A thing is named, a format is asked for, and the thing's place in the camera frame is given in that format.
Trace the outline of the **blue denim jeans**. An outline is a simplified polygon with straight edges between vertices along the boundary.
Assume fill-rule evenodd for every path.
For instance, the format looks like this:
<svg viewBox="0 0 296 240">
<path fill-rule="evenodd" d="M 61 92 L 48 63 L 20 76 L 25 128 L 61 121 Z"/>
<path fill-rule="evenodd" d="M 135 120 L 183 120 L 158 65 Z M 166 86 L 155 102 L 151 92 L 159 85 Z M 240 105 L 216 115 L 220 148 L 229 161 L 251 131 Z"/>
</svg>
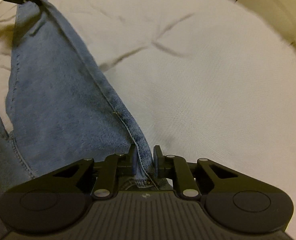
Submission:
<svg viewBox="0 0 296 240">
<path fill-rule="evenodd" d="M 80 36 L 48 0 L 17 7 L 6 113 L 0 118 L 0 197 L 83 158 L 103 161 L 137 148 L 123 190 L 162 187 L 150 147 Z M 7 233 L 0 220 L 0 238 Z"/>
</svg>

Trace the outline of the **white bed duvet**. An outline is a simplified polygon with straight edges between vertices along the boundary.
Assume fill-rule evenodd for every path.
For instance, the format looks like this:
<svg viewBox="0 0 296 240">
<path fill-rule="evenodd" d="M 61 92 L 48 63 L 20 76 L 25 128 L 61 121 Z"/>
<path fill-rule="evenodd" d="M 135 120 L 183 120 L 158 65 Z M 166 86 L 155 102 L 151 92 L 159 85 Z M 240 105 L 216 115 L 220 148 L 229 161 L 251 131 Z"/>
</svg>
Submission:
<svg viewBox="0 0 296 240">
<path fill-rule="evenodd" d="M 296 53 L 232 0 L 48 0 L 68 20 L 149 147 L 205 157 L 294 202 Z M 18 5 L 0 0 L 0 118 Z"/>
</svg>

